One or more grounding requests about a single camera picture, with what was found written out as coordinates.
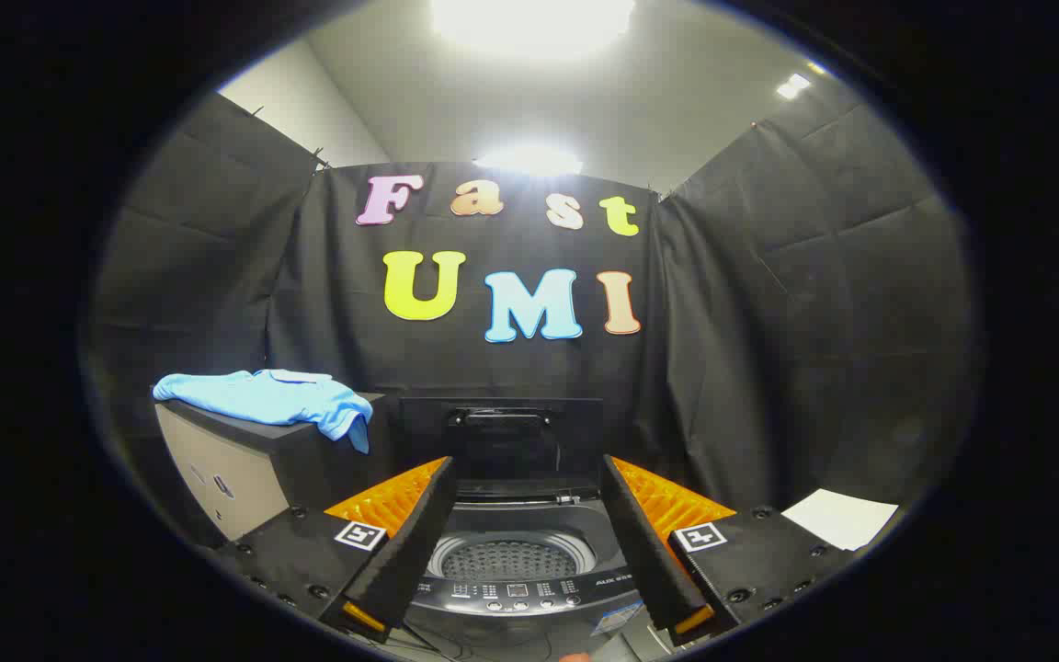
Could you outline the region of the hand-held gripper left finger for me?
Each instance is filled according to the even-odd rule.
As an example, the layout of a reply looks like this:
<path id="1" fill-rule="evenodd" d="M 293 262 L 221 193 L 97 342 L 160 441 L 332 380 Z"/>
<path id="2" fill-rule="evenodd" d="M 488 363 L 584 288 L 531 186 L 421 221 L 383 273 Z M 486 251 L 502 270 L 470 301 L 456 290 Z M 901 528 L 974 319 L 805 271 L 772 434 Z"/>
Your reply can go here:
<path id="1" fill-rule="evenodd" d="M 401 627 L 457 498 L 452 457 L 222 547 L 222 568 L 308 620 L 383 644 Z"/>

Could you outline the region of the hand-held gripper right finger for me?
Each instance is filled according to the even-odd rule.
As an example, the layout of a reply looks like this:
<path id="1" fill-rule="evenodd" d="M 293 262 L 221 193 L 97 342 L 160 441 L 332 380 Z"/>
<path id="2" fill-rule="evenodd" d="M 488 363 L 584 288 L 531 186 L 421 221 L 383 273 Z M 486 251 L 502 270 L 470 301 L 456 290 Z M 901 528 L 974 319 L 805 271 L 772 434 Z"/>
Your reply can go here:
<path id="1" fill-rule="evenodd" d="M 656 630 L 674 645 L 785 611 L 856 555 L 768 507 L 734 509 L 617 457 L 602 502 Z"/>

